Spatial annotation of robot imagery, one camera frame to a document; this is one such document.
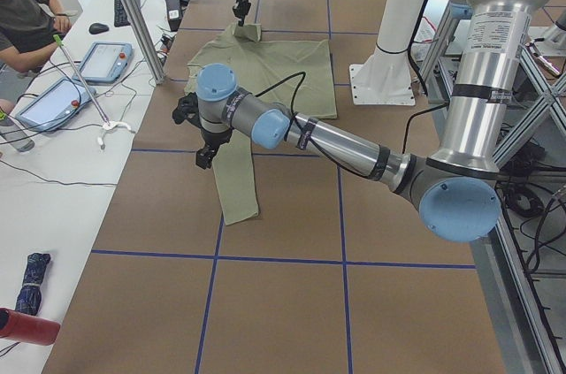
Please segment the third grey robot arm base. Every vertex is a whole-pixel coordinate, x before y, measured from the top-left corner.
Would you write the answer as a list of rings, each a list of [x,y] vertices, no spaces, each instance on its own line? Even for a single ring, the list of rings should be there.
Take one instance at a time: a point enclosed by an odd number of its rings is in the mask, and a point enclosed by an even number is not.
[[[565,57],[565,11],[549,27],[529,27],[527,47],[542,57]]]

